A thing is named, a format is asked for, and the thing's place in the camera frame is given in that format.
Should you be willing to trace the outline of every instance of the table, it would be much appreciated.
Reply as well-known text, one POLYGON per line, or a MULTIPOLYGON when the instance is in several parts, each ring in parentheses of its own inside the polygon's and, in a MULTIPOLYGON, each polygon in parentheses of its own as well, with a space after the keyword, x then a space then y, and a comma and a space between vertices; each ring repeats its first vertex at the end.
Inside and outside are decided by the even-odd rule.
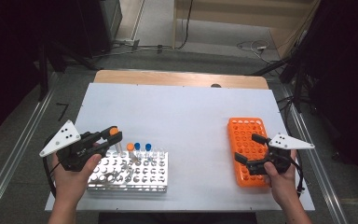
MULTIPOLYGON (((176 20, 187 19, 190 1, 174 2, 173 47, 176 20)), ((280 47, 277 51, 284 58, 308 28, 319 3, 320 0, 197 0, 193 2, 190 19, 269 27, 275 46, 280 47)))
MULTIPOLYGON (((284 130, 275 99, 262 77, 150 71, 98 72, 94 83, 89 85, 77 117, 77 129, 81 133, 96 132, 114 123, 123 131, 123 142, 152 139, 152 144, 164 146, 170 153, 168 190, 163 194, 97 194, 87 191, 77 210, 280 210, 269 188, 242 189, 235 182, 226 128, 229 116, 243 114, 249 117, 260 115, 258 117, 265 122, 267 132, 284 130), (212 84, 223 88, 208 88, 212 84), (243 108, 243 104, 235 108, 220 106, 235 105, 238 101, 231 97, 233 94, 240 95, 241 101, 247 105, 255 105, 258 100, 262 102, 258 102, 257 109, 251 106, 243 108), (169 106, 146 106, 160 102, 169 106)), ((314 210, 307 191, 300 200, 306 210, 314 210)), ((50 195, 46 210, 52 209, 53 202, 50 195)))

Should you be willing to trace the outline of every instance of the beige desk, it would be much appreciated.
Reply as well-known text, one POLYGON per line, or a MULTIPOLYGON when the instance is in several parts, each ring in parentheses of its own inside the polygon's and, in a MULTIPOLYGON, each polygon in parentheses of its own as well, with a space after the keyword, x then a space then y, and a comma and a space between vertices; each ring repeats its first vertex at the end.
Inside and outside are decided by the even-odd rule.
POLYGON ((190 87, 210 87, 219 84, 222 88, 269 89, 263 77, 155 71, 102 70, 97 73, 94 82, 190 87))
MULTIPOLYGON (((176 20, 187 19, 190 2, 191 0, 174 2, 173 46, 176 20)), ((195 0, 190 19, 269 27, 275 46, 281 46, 278 52, 283 58, 308 28, 319 2, 320 0, 195 0)))

